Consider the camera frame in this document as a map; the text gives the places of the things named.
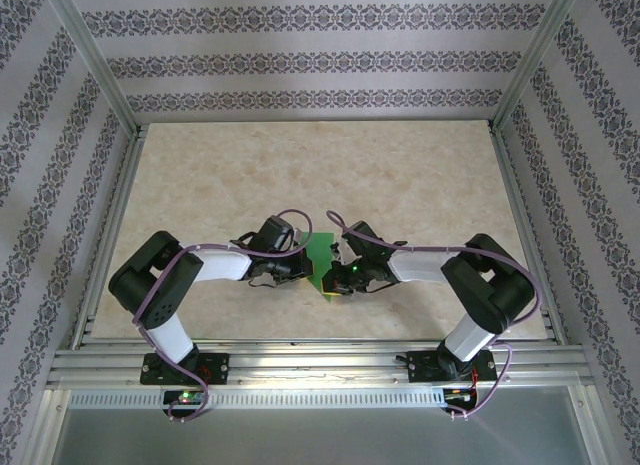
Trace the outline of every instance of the marble floor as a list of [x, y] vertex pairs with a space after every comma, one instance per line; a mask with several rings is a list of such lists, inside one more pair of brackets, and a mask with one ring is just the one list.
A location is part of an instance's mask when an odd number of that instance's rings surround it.
[[[414, 245], [460, 245], [484, 232], [524, 263], [484, 121], [180, 123], [149, 129], [109, 277], [158, 230], [226, 243], [292, 207], [317, 231], [337, 234], [324, 215], [331, 208]], [[464, 309], [444, 284], [327, 302], [306, 280], [273, 290], [217, 280], [194, 284], [178, 315], [194, 338], [437, 340]], [[137, 336], [106, 288], [92, 334]], [[542, 317], [509, 337], [546, 338]]]

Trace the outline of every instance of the green object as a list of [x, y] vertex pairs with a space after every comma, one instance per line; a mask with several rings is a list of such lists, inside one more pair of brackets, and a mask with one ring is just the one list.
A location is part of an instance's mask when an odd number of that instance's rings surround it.
[[[302, 241], [307, 238], [307, 234], [302, 234]], [[314, 232], [311, 235], [311, 242], [307, 245], [307, 256], [313, 262], [313, 275], [307, 277], [307, 280], [322, 293], [322, 277], [331, 269], [333, 261], [333, 253], [331, 245], [333, 245], [333, 233]], [[331, 301], [331, 296], [322, 293], [322, 296]]]

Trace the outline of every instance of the patterned wallpaper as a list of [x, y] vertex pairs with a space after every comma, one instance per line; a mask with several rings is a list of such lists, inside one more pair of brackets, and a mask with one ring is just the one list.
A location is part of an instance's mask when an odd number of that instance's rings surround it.
[[640, 0], [576, 0], [504, 133], [623, 463], [640, 463], [639, 12]]
[[550, 0], [75, 0], [141, 122], [489, 118]]
[[0, 464], [24, 451], [101, 238], [124, 132], [46, 0], [2, 0]]

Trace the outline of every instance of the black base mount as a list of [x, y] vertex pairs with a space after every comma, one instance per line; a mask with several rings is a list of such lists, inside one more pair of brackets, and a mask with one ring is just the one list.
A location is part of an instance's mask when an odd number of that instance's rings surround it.
[[[437, 350], [421, 350], [407, 352], [406, 358], [398, 355], [396, 360], [407, 364], [409, 383], [451, 382], [449, 373], [440, 366], [439, 357]], [[456, 381], [471, 381], [473, 369], [478, 373], [479, 381], [495, 381], [498, 378], [493, 353], [489, 350], [480, 350], [460, 371]]]
[[[185, 368], [200, 377], [207, 385], [226, 385], [229, 376], [229, 354], [200, 352], [194, 363]], [[163, 386], [197, 385], [193, 379], [171, 368], [155, 353], [147, 353], [144, 356], [140, 383]]]

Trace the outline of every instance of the aluminum frame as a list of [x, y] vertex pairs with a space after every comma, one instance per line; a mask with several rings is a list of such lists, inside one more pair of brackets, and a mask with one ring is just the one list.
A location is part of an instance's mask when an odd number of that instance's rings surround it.
[[[71, 350], [56, 353], [40, 403], [36, 424], [23, 463], [51, 463], [62, 429], [70, 397], [82, 390], [149, 390], [139, 384], [142, 357], [150, 350], [142, 340], [93, 339], [91, 329], [100, 293], [106, 281], [109, 261], [115, 246], [126, 203], [133, 185], [148, 125], [137, 124], [122, 91], [113, 79], [106, 61], [82, 22], [72, 0], [51, 0], [65, 25], [79, 44], [89, 68], [98, 78], [120, 120], [132, 134], [125, 171], [121, 175], [116, 199], [109, 211], [105, 240], [100, 246], [97, 266], [82, 304]], [[508, 164], [500, 130], [535, 71], [553, 35], [562, 23], [573, 0], [552, 0], [541, 26], [529, 44], [512, 81], [490, 121], [490, 133], [503, 177], [509, 203], [531, 271], [540, 278], [547, 306], [542, 310], [545, 325], [553, 340], [516, 341], [514, 362], [500, 387], [567, 387], [592, 463], [618, 463], [617, 451], [593, 385], [586, 358], [580, 346], [567, 346], [566, 336], [551, 293], [544, 267], [535, 246], [526, 211]], [[435, 349], [434, 341], [385, 340], [307, 340], [290, 343], [279, 340], [199, 340], [204, 351], [230, 353], [226, 390], [261, 393], [273, 389], [352, 389], [408, 390], [403, 364], [395, 355], [410, 350]], [[504, 365], [505, 352], [494, 350], [498, 369]], [[480, 383], [481, 388], [490, 383]]]

